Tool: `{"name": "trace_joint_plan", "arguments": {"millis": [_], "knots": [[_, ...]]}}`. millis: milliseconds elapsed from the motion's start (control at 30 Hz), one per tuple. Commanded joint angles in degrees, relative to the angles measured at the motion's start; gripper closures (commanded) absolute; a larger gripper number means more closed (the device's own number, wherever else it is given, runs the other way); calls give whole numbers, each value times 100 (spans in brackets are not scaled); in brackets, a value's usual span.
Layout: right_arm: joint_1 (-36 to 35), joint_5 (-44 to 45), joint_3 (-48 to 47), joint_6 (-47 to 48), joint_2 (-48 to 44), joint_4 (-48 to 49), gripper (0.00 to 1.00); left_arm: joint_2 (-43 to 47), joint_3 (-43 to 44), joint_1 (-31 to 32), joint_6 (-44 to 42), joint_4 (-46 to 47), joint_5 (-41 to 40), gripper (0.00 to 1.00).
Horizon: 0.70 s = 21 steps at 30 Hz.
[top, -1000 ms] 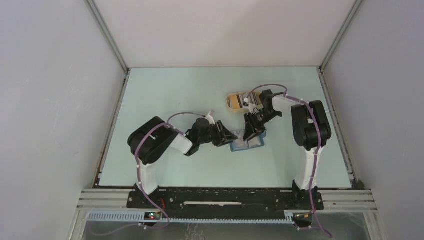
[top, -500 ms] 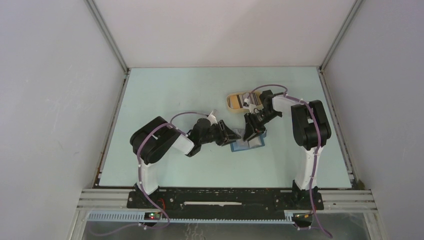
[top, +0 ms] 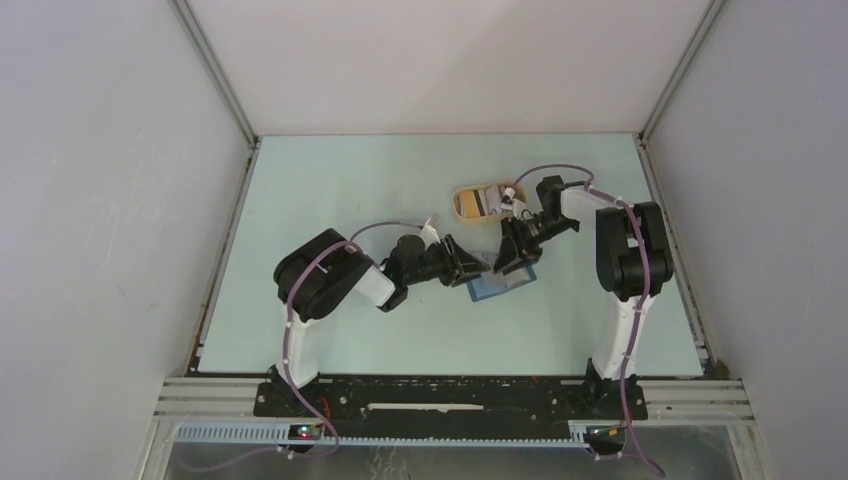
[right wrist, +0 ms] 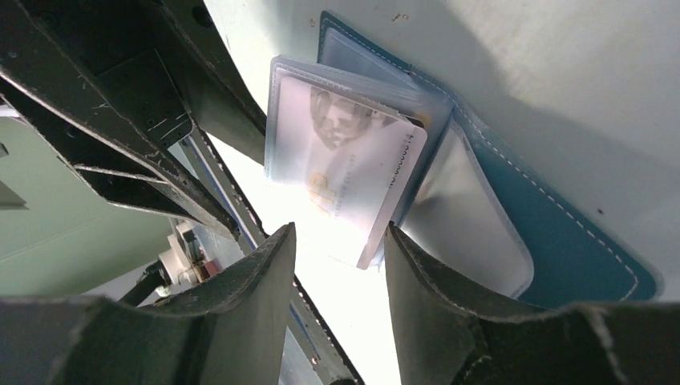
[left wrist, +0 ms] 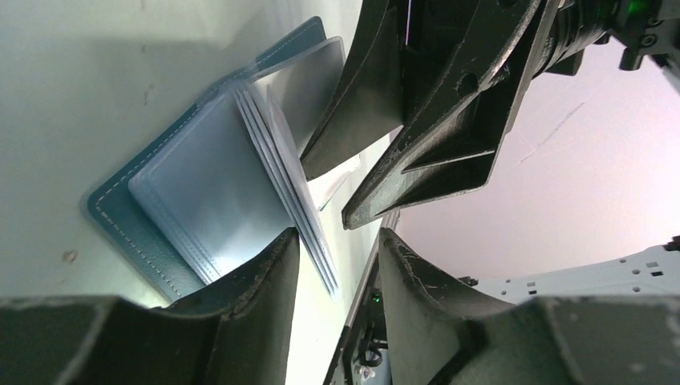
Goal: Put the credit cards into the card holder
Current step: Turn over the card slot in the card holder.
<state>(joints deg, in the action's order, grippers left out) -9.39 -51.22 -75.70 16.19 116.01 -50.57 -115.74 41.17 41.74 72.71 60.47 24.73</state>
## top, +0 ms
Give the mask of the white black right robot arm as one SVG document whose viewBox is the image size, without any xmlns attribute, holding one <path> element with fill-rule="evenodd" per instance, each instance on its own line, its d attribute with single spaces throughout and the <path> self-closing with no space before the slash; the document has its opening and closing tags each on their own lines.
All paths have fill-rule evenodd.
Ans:
<svg viewBox="0 0 848 480">
<path fill-rule="evenodd" d="M 505 188 L 501 204 L 511 214 L 500 223 L 493 269 L 507 274 L 533 265 L 544 242 L 569 230 L 593 230 L 596 276 L 612 301 L 612 313 L 589 359 L 590 384 L 583 388 L 581 402 L 591 416 L 606 418 L 622 403 L 620 391 L 635 375 L 645 317 L 674 273 L 662 211 L 655 202 L 630 204 L 590 182 L 566 183 L 558 176 L 544 178 L 536 193 L 542 209 L 532 213 L 515 187 Z"/>
</svg>

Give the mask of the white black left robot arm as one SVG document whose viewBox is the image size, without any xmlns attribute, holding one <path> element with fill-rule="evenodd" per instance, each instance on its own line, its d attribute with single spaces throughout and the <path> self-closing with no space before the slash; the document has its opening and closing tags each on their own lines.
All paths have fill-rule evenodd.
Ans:
<svg viewBox="0 0 848 480">
<path fill-rule="evenodd" d="M 408 297 L 409 287 L 436 280 L 445 287 L 469 283 L 491 267 L 460 247 L 453 236 L 439 236 L 425 226 L 418 234 L 396 241 L 378 263 L 354 241 L 327 229 L 283 258 L 273 281 L 285 306 L 281 357 L 275 364 L 285 383 L 277 402 L 292 416 L 304 416 L 316 403 L 309 384 L 320 373 L 321 341 L 315 325 L 328 317 L 352 292 L 377 309 L 390 312 Z"/>
</svg>

